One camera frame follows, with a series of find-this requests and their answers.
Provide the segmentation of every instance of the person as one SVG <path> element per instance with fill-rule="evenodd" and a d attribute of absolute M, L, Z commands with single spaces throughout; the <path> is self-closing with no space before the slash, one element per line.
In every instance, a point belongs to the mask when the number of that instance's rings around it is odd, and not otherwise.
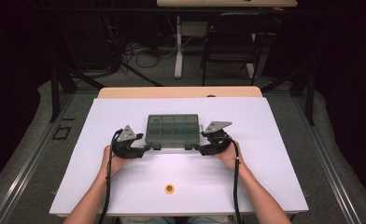
<path fill-rule="evenodd" d="M 242 157 L 239 143 L 236 142 L 239 151 L 240 164 L 239 164 L 239 178 L 241 183 L 245 186 L 245 190 L 255 210 L 257 219 L 261 224 L 268 223 L 291 223 L 288 216 L 282 210 L 278 202 L 273 196 L 261 185 L 261 183 L 252 174 L 250 169 L 246 166 L 245 161 Z M 64 221 L 64 224 L 69 223 L 93 223 L 96 219 L 97 212 L 101 201 L 106 194 L 106 174 L 107 174 L 107 163 L 109 160 L 110 146 L 105 147 L 102 164 L 98 175 L 95 177 L 92 185 L 81 198 L 76 207 Z M 214 155 L 214 157 L 221 160 L 228 168 L 234 170 L 236 153 L 233 143 L 231 143 L 226 150 Z M 113 157 L 111 162 L 111 175 L 121 169 L 121 167 L 128 162 L 119 157 Z M 156 223 L 170 223 L 172 217 L 154 217 L 152 221 Z M 191 217 L 189 223 L 206 223 L 207 217 Z M 217 223 L 211 217 L 207 223 Z"/>

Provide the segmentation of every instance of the black controller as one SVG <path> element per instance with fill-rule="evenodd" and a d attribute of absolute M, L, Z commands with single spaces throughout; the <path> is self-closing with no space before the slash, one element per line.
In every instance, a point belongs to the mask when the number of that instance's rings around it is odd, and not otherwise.
<path fill-rule="evenodd" d="M 143 137 L 142 133 L 135 134 L 131 127 L 127 125 L 124 129 L 116 131 L 112 139 L 111 149 L 114 154 L 123 159 L 142 158 L 147 148 L 131 147 L 131 144 Z"/>
<path fill-rule="evenodd" d="M 231 122 L 212 121 L 201 135 L 205 137 L 210 144 L 196 147 L 203 156 L 216 155 L 223 152 L 232 142 L 231 137 L 224 132 L 223 128 L 230 126 Z M 142 158 L 149 147 L 131 147 L 131 144 L 143 137 L 142 133 L 135 134 L 131 127 L 127 125 L 123 130 L 116 131 L 112 139 L 112 150 L 114 154 L 123 159 Z"/>

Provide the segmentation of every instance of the black cable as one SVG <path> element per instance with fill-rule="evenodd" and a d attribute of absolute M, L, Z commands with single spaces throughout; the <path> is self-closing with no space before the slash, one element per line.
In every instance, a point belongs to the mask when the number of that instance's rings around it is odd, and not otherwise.
<path fill-rule="evenodd" d="M 111 162 L 113 159 L 113 139 L 116 137 L 116 135 L 118 134 L 118 132 L 115 132 L 113 135 L 113 138 L 111 139 L 111 143 L 110 143 L 110 152 L 109 152 L 109 161 L 107 163 L 107 176 L 106 176 L 106 199 L 105 199 L 105 205 L 104 205 L 104 210 L 102 211 L 102 215 L 99 218 L 98 224 L 101 224 L 104 222 L 105 216 L 106 216 L 106 211 L 109 205 L 109 201 L 110 201 L 110 179 L 111 179 Z"/>
<path fill-rule="evenodd" d="M 148 66 L 144 66 L 144 65 L 139 64 L 139 61 L 138 61 L 139 55 L 144 54 L 144 53 L 146 53 L 147 55 L 155 55 L 155 57 L 157 58 L 157 59 L 156 59 L 156 62 L 155 62 L 154 64 L 152 64 L 152 65 L 148 65 Z M 135 58 L 135 60 L 134 60 L 134 61 L 135 61 L 136 65 L 137 65 L 138 67 L 141 67 L 141 68 L 152 68 L 152 67 L 154 67 L 155 65 L 157 65 L 157 63 L 159 62 L 159 60 L 160 60 L 160 55 L 158 55 L 158 53 L 157 53 L 157 52 L 154 52 L 154 51 L 152 51 L 152 50 L 144 50 L 144 51 L 142 51 L 142 52 L 138 52 L 138 53 L 136 53 L 136 58 Z"/>
<path fill-rule="evenodd" d="M 122 57 L 123 61 L 125 60 L 125 63 L 128 63 L 127 55 L 122 55 L 121 57 Z M 126 71 L 124 71 L 124 69 L 123 69 L 122 67 L 120 67 L 120 70 L 121 70 L 121 72 L 122 72 L 124 75 L 127 75 L 127 74 L 128 74 L 128 72 L 129 72 L 128 68 L 127 68 L 127 70 L 126 70 Z"/>
<path fill-rule="evenodd" d="M 156 86 L 156 87 L 163 87 L 162 84 L 160 84 L 160 83 L 158 83 L 156 81 L 153 81 L 153 80 L 149 79 L 148 77 L 143 76 L 140 72 L 136 71 L 129 64 L 127 64 L 127 63 L 121 63 L 121 65 L 124 66 L 124 67 L 126 67 L 128 70 L 132 71 L 133 73 L 135 73 L 137 76 L 143 78 L 144 80 L 146 80 L 148 82 L 151 82 L 154 86 Z"/>
<path fill-rule="evenodd" d="M 135 49 L 134 49 L 132 44 L 125 46 L 124 51 L 122 52 L 122 54 L 125 56 L 125 62 L 126 63 L 130 62 L 131 59 L 133 58 L 134 55 L 132 54 L 132 52 L 134 50 Z"/>
<path fill-rule="evenodd" d="M 235 147 L 235 154 L 236 154 L 236 159 L 235 159 L 235 171 L 234 171 L 234 176 L 233 176 L 233 205 L 235 207 L 235 215 L 236 215 L 236 219 L 238 224 L 244 223 L 243 221 L 241 221 L 241 215 L 239 212 L 239 207 L 238 207 L 238 174 L 239 174 L 239 150 L 238 150 L 238 146 L 236 145 L 235 141 L 232 140 L 232 143 Z"/>

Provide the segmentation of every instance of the clear container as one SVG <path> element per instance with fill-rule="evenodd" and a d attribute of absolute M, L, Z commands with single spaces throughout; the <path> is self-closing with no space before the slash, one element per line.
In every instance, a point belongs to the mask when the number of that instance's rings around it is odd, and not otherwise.
<path fill-rule="evenodd" d="M 149 115 L 145 142 L 147 147 L 197 148 L 200 126 L 196 114 Z"/>

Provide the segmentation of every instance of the human hand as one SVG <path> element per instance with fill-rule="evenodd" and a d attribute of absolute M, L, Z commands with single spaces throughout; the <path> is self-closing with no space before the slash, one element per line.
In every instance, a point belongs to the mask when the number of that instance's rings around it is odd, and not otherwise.
<path fill-rule="evenodd" d="M 109 156 L 110 156 L 110 150 L 111 147 L 110 146 L 106 146 L 104 149 L 104 157 L 102 158 L 102 164 L 101 164 L 101 169 L 99 170 L 99 173 L 102 175 L 106 175 L 107 174 L 107 164 L 109 162 Z M 116 172 L 118 172 L 121 167 L 127 163 L 128 159 L 122 159 L 120 157 L 117 157 L 114 155 L 114 153 L 112 152 L 112 160 L 111 160 L 111 173 L 110 176 L 113 176 Z"/>
<path fill-rule="evenodd" d="M 237 141 L 234 141 L 234 142 L 238 147 L 240 165 L 246 166 L 244 159 L 242 157 L 242 154 L 241 154 L 239 143 Z M 234 146 L 233 142 L 230 143 L 230 145 L 227 147 L 226 150 L 224 150 L 223 152 L 220 152 L 219 154 L 214 155 L 214 157 L 216 157 L 219 160 L 221 160 L 222 162 L 224 162 L 224 164 L 228 168 L 233 170 L 235 168 L 235 160 L 236 160 L 236 152 L 235 152 L 235 146 Z"/>

